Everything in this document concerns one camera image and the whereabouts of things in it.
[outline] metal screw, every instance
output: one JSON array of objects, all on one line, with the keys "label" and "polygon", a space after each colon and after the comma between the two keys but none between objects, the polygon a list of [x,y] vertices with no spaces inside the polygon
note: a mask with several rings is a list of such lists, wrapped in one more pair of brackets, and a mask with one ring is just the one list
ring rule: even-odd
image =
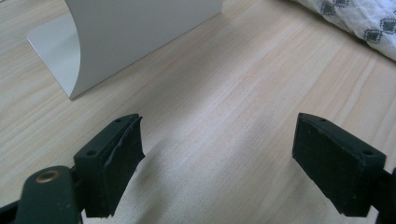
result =
[{"label": "metal screw", "polygon": [[57,170],[47,171],[46,173],[39,175],[35,179],[35,182],[37,182],[39,184],[48,183],[48,182],[58,178],[60,175],[61,175],[61,173],[59,173],[59,171],[57,171]]}]

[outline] screw hole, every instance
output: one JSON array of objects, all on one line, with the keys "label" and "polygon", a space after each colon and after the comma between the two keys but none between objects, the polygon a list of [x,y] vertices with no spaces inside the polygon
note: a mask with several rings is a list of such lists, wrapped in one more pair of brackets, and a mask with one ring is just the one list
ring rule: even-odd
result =
[{"label": "screw hole", "polygon": [[56,171],[56,170],[47,171],[46,173],[39,175],[35,179],[35,182],[37,182],[39,184],[44,184],[44,183],[50,182],[50,181],[58,178],[59,175],[60,175],[59,171]]},{"label": "screw hole", "polygon": [[369,150],[364,150],[363,154],[366,155],[366,156],[373,156],[373,152],[369,151]]},{"label": "screw hole", "polygon": [[96,151],[90,150],[87,152],[87,156],[94,156],[96,154]]}]

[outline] patterned cloth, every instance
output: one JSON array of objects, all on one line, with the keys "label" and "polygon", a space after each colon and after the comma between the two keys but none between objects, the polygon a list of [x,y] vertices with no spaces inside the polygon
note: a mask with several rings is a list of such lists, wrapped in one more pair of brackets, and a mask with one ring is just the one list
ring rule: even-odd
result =
[{"label": "patterned cloth", "polygon": [[294,0],[396,60],[396,0]]}]

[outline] wooden table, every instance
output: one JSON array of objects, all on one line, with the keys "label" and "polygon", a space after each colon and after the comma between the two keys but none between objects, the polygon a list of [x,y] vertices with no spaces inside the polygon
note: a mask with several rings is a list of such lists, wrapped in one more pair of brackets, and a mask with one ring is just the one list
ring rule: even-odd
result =
[{"label": "wooden table", "polygon": [[147,157],[111,219],[85,223],[374,223],[339,215],[291,158],[299,112],[396,166],[396,63],[288,0],[224,0],[196,27],[76,100],[27,33],[62,0],[0,2],[0,206],[118,117],[143,116]]}]

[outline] white fabric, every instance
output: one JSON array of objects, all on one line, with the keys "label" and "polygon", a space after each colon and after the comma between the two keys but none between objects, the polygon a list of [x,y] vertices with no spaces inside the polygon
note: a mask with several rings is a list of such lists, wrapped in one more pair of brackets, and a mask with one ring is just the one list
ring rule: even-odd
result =
[{"label": "white fabric", "polygon": [[295,0],[396,60],[396,0]]}]

